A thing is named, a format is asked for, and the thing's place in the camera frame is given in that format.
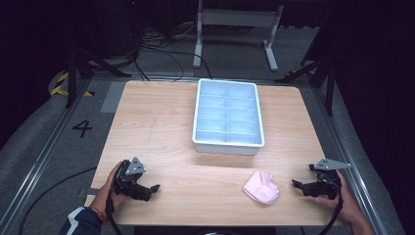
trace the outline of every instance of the number 4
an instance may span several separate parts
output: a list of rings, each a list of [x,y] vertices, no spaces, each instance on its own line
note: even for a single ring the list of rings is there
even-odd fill
[[[74,126],[72,129],[78,129],[78,130],[82,130],[82,133],[80,134],[80,137],[83,138],[83,136],[85,135],[85,131],[92,129],[92,127],[88,127],[89,124],[89,120],[85,120],[83,122],[81,122],[80,124]]]

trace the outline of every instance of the plastic organizer tray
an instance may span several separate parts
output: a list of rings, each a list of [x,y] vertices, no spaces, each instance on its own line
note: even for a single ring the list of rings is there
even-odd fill
[[[200,79],[193,142],[197,152],[255,155],[265,144],[256,85]]]

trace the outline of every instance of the white stand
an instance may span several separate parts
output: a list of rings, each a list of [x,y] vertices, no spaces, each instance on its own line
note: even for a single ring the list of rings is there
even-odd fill
[[[252,11],[232,11],[232,10],[214,10],[203,9],[203,0],[199,0],[198,8],[198,38],[196,39],[195,58],[193,67],[201,66],[202,57],[202,26],[203,24],[217,25],[243,25],[271,27],[271,33],[268,40],[263,41],[266,57],[272,71],[277,71],[278,66],[272,52],[272,43],[277,32],[278,23],[280,22],[283,12],[283,6],[279,6],[277,12],[252,12]]]

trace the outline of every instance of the human hand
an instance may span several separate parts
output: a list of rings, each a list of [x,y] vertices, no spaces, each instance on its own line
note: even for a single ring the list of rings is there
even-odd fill
[[[337,170],[337,174],[342,182],[342,198],[343,208],[339,213],[339,217],[351,224],[353,234],[374,234],[372,227],[366,216],[360,210],[357,202],[354,200],[351,193],[348,191],[346,180],[343,175]],[[327,195],[320,195],[314,199],[316,204],[322,205],[326,208],[334,210],[339,201],[339,195],[334,199],[330,200]]]
[[[108,178],[107,178],[107,182],[104,184],[103,187],[101,187],[100,191],[98,191],[97,196],[95,196],[94,201],[92,201],[91,205],[89,205],[89,208],[95,208],[96,210],[98,210],[99,212],[105,214],[105,208],[106,208],[106,201],[107,201],[107,197],[111,188],[111,184],[113,183],[113,179],[115,176],[115,173],[117,171],[117,169],[119,168],[119,166],[121,165],[122,162],[119,162],[114,168],[113,170],[110,172]],[[116,194],[116,193],[112,193],[111,197],[113,199],[113,204],[114,204],[114,210],[117,211],[119,209],[119,207],[127,200],[127,196],[123,195],[123,194]]]

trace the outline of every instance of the table top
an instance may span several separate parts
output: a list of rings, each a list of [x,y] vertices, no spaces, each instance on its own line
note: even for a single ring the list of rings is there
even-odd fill
[[[198,153],[192,142],[198,83],[129,81],[119,102],[91,188],[111,169],[137,157],[147,172],[138,184],[161,188],[150,202],[128,200],[118,224],[325,225],[332,211],[294,188],[315,182],[309,164],[324,154],[295,87],[257,87],[265,146],[255,156]],[[269,171],[279,188],[273,205],[252,200],[243,186],[256,170]],[[88,196],[85,205],[93,200]]]

